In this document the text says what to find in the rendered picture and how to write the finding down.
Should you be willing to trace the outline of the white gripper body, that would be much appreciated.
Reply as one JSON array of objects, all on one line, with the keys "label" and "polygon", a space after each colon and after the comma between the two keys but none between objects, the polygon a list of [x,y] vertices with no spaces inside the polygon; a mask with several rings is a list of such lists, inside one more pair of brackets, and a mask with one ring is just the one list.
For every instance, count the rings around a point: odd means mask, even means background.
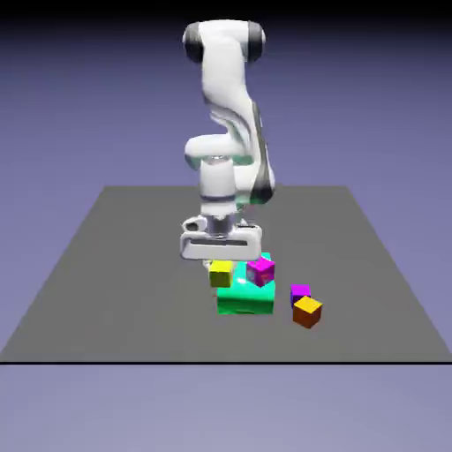
[{"label": "white gripper body", "polygon": [[258,225],[236,225],[223,237],[205,231],[185,231],[180,237],[180,254],[186,260],[258,260],[262,229]]}]

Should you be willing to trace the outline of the small yellow cube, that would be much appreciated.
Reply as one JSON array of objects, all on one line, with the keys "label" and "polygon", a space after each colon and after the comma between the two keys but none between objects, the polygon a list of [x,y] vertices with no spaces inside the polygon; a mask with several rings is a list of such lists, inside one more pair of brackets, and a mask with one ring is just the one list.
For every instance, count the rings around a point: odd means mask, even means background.
[{"label": "small yellow cube", "polygon": [[229,288],[232,284],[234,263],[231,260],[212,260],[208,277],[212,288]]}]

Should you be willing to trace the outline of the small magenta cube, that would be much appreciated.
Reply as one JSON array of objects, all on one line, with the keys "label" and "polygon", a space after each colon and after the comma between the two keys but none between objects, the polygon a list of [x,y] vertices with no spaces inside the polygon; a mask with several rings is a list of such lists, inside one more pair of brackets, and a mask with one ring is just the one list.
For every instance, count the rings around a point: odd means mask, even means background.
[{"label": "small magenta cube", "polygon": [[248,282],[262,288],[275,279],[275,263],[265,256],[247,261],[245,276]]}]

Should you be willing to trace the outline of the small purple cube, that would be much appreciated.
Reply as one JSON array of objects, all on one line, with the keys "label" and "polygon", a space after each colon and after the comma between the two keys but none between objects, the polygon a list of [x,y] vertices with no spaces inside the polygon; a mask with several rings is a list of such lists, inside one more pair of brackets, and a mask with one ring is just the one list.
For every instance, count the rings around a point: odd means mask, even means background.
[{"label": "small purple cube", "polygon": [[303,297],[310,297],[311,289],[308,284],[292,284],[290,286],[290,303],[294,305]]}]

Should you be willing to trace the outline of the small orange cube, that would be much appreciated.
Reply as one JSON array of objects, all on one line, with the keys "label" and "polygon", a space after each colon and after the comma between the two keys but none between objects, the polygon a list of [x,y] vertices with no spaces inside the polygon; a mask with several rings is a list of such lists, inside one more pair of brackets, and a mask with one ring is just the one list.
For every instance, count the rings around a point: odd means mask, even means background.
[{"label": "small orange cube", "polygon": [[303,296],[293,304],[292,319],[304,328],[312,328],[320,321],[322,307],[320,301]]}]

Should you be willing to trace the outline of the large green box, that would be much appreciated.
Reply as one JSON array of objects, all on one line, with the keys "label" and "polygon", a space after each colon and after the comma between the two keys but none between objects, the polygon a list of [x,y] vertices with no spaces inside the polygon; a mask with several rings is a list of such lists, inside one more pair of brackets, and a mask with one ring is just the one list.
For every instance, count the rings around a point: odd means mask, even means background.
[{"label": "large green box", "polygon": [[262,287],[246,279],[246,261],[239,261],[229,288],[216,290],[217,313],[272,314],[275,301],[275,277]]}]

